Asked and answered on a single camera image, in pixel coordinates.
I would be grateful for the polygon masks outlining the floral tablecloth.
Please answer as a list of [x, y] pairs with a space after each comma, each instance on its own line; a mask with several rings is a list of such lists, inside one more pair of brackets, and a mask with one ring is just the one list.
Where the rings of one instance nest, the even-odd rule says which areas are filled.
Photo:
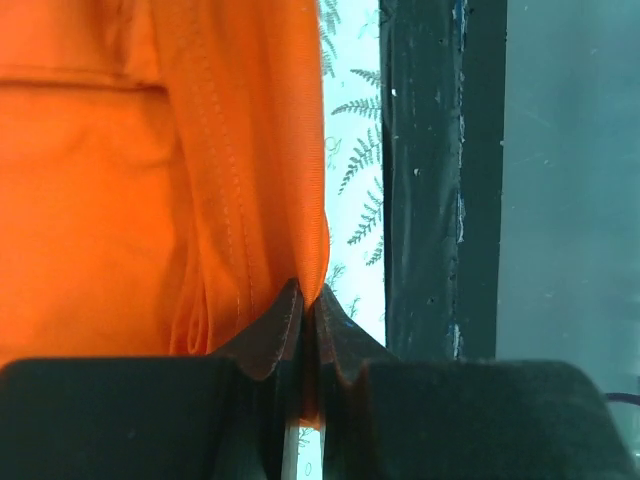
[[376, 1], [319, 2], [325, 121], [326, 282], [349, 317], [385, 334], [382, 76]]

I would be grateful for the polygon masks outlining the orange t shirt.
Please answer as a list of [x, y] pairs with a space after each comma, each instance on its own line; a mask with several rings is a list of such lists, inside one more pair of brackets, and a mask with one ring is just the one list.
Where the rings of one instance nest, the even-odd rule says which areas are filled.
[[203, 355], [329, 257], [313, 1], [1, 5], [1, 360]]

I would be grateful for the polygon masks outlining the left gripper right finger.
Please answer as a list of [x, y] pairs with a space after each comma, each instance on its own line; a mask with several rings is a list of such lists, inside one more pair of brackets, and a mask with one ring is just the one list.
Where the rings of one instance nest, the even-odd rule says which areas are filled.
[[603, 394], [557, 361], [403, 362], [324, 289], [314, 305], [327, 479], [629, 479]]

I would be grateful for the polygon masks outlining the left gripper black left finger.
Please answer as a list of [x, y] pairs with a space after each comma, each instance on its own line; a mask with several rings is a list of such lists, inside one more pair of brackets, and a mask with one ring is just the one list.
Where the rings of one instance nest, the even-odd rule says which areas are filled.
[[5, 479], [293, 479], [296, 281], [201, 356], [32, 358], [1, 371]]

